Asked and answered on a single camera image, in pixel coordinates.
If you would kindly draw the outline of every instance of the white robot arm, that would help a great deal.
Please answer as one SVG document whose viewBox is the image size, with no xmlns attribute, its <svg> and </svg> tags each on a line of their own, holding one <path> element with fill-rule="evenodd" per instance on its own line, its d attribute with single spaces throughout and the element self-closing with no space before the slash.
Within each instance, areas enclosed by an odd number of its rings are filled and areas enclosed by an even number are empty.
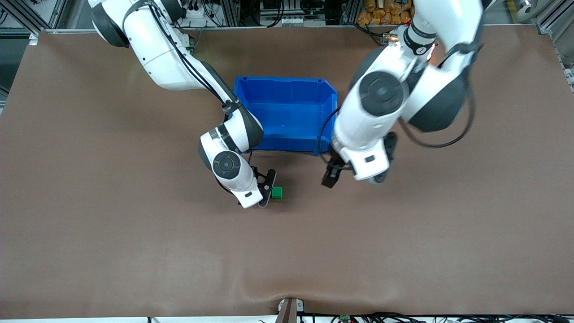
<svg viewBox="0 0 574 323">
<path fill-rule="evenodd" d="M 266 206 L 271 189 L 259 189 L 257 177 L 263 175 L 241 157 L 261 142 L 263 128 L 217 72 L 191 55 L 188 36 L 171 27 L 182 15 L 179 0 L 89 2 L 100 36 L 117 47 L 131 45 L 156 84 L 167 90 L 207 89 L 221 101 L 226 120 L 201 136 L 201 159 L 244 208 Z"/>
<path fill-rule="evenodd" d="M 445 129 L 460 113 L 480 49 L 482 6 L 478 0 L 414 5 L 412 23 L 395 31 L 398 41 L 369 53 L 351 82 L 335 120 L 324 186 L 333 187 L 347 167 L 356 180 L 382 183 L 396 141 L 389 130 L 399 119 L 430 132 Z M 426 63 L 437 35 L 447 50 L 439 68 Z"/>
</svg>

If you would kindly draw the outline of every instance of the pile of orange blocks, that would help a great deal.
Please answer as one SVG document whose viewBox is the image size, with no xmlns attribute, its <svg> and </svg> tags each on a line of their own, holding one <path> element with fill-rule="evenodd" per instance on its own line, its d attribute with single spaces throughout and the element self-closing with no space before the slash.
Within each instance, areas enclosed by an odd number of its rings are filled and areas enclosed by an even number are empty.
<svg viewBox="0 0 574 323">
<path fill-rule="evenodd" d="M 364 0 L 363 6 L 357 19 L 361 26 L 406 24 L 414 15 L 413 0 Z"/>
</svg>

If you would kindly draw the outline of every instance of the brown table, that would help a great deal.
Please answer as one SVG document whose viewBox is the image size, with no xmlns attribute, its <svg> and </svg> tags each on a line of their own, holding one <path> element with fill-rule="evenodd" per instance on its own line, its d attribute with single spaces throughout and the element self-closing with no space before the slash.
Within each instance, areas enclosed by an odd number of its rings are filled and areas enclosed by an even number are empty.
<svg viewBox="0 0 574 323">
<path fill-rule="evenodd" d="M 302 153 L 260 152 L 285 198 L 243 210 L 202 165 L 222 119 L 96 34 L 40 35 L 0 122 L 3 318 L 574 312 L 574 98 L 547 36 L 490 26 L 478 114 L 439 150 L 400 130 L 374 187 Z M 205 32 L 196 56 L 238 75 L 326 78 L 374 43 L 353 29 Z M 464 124 L 460 118 L 445 140 Z"/>
</svg>

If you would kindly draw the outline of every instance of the blue plastic crate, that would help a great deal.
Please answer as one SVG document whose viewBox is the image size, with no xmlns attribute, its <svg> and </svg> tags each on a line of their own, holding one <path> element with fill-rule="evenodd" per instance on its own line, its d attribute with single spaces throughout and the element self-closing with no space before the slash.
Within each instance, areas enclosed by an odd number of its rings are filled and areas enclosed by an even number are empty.
<svg viewBox="0 0 574 323">
<path fill-rule="evenodd" d="M 255 149 L 317 151 L 321 126 L 336 108 L 337 91 L 324 79 L 235 78 L 233 92 L 263 126 Z M 329 148 L 335 117 L 325 126 L 321 151 Z"/>
</svg>

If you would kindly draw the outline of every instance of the metal bracket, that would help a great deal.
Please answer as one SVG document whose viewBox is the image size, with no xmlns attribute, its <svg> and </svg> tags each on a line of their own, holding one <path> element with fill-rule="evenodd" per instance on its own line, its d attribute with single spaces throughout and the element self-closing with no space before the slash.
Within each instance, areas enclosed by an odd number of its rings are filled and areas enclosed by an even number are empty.
<svg viewBox="0 0 574 323">
<path fill-rule="evenodd" d="M 35 34 L 30 34 L 30 37 L 28 37 L 28 39 L 30 40 L 28 42 L 28 45 L 36 46 L 38 44 L 38 36 L 36 36 Z"/>
<path fill-rule="evenodd" d="M 283 304 L 285 303 L 286 299 L 283 299 L 281 302 L 279 302 L 279 312 L 281 312 L 281 308 L 283 307 Z M 297 312 L 305 312 L 305 309 L 303 307 L 303 301 L 300 299 L 295 299 L 295 302 L 296 302 L 295 304 L 297 305 Z"/>
</svg>

